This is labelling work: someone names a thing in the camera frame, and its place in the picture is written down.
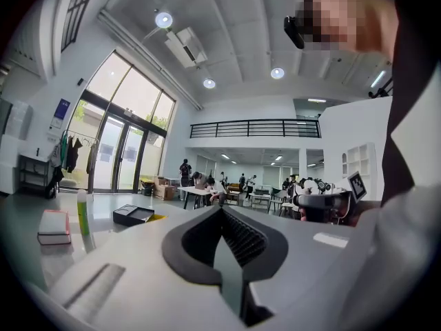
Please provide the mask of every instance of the glass door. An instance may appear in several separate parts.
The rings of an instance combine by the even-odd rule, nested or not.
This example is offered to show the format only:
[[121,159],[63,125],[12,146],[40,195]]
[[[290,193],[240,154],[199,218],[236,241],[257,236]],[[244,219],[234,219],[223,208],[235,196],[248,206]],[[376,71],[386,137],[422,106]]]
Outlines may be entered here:
[[113,191],[113,173],[124,127],[125,124],[122,121],[107,117],[103,133],[99,139],[100,144],[94,173],[94,190]]
[[135,174],[139,172],[138,158],[140,157],[139,152],[143,137],[144,131],[130,126],[119,159],[118,185],[116,188],[118,192],[133,192],[137,189],[134,178]]

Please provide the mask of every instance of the ceiling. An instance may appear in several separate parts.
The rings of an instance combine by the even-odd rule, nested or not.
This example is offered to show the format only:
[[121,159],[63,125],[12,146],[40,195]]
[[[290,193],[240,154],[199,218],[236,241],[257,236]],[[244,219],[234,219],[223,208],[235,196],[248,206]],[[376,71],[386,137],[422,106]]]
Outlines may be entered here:
[[[299,51],[283,31],[283,19],[302,0],[118,0],[110,14],[164,65],[200,103],[219,98],[288,94],[339,101],[368,99],[391,75],[391,66],[376,53],[336,50]],[[173,16],[173,32],[191,27],[207,61],[184,68],[165,45],[166,31],[156,29],[156,13]],[[285,71],[272,79],[272,68]],[[377,87],[370,88],[381,70]],[[216,87],[203,87],[207,78]]]
[[298,167],[298,150],[271,148],[199,148],[197,150],[201,156],[209,157],[218,162],[235,161],[237,164],[254,164],[269,166],[276,162],[277,166]]

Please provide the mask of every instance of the bottle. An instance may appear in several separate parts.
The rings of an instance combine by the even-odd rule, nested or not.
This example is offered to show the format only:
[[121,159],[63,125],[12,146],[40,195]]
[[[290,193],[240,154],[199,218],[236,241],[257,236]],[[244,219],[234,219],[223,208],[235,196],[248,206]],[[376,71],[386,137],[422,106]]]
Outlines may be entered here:
[[85,190],[78,190],[78,194],[76,196],[76,206],[78,207],[78,218],[80,222],[81,234],[89,235],[88,203]]

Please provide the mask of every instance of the railing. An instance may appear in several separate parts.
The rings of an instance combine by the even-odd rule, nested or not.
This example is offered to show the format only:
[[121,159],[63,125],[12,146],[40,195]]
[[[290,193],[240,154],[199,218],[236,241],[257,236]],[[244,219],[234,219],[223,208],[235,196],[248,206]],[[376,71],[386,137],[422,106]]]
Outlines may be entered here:
[[254,119],[191,125],[191,139],[199,137],[283,136],[321,137],[317,120]]
[[71,43],[76,41],[78,30],[85,9],[90,0],[70,0],[68,13],[64,22],[63,40],[61,41],[61,52],[63,52]]

